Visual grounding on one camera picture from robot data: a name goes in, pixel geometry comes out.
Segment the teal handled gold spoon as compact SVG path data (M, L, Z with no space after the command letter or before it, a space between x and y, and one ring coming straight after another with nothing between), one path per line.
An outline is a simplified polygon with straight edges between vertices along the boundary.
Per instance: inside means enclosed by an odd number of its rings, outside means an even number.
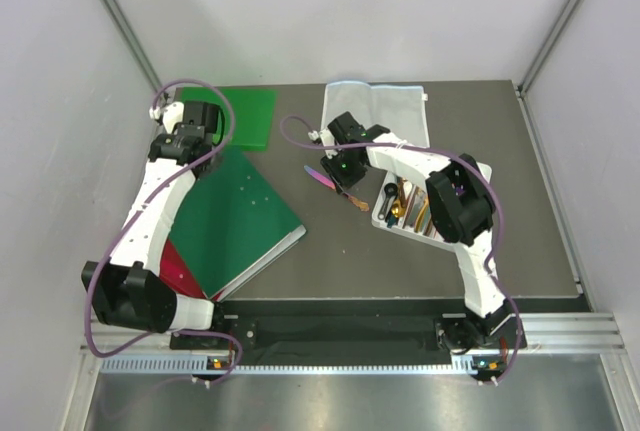
M386 225L388 228L392 228L396 226L401 218L405 215L406 208L402 205L399 199L396 199L391 205L387 217L386 217Z

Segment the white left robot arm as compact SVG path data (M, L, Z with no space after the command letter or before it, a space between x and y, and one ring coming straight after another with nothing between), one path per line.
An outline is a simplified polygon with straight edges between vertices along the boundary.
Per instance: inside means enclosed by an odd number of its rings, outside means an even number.
M111 326L152 333L182 329L205 347L226 338L225 321L205 298L179 294L163 282L161 258L182 201L211 161L199 159L223 131L222 108L202 101L174 102L150 111L163 131L152 141L144 176L128 217L136 221L102 268L93 314Z

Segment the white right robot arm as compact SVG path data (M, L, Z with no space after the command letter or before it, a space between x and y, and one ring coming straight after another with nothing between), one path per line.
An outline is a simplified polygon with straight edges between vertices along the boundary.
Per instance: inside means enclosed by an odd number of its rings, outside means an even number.
M453 247L463 278L470 314L467 335L481 347L498 340L508 308L497 285L492 250L497 205L475 159L412 145L382 125L366 129L349 112L326 128L311 131L309 138L325 150L321 165L340 193L361 180L369 168L390 172L426 192L431 223Z

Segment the white cutlery tray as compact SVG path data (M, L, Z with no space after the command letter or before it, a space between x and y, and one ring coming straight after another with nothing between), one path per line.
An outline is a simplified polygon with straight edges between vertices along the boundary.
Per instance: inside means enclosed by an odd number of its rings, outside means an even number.
M388 184L395 184L398 187L398 192L404 193L404 207L401 206L399 195L395 199L388 195L386 190ZM425 209L422 223L418 226L418 229L415 229L415 223L426 203L426 198L425 191L420 191L414 185L398 178L392 172L387 172L374 204L371 224L376 229L452 251L452 244L445 242L437 233L435 226L430 223L428 209Z

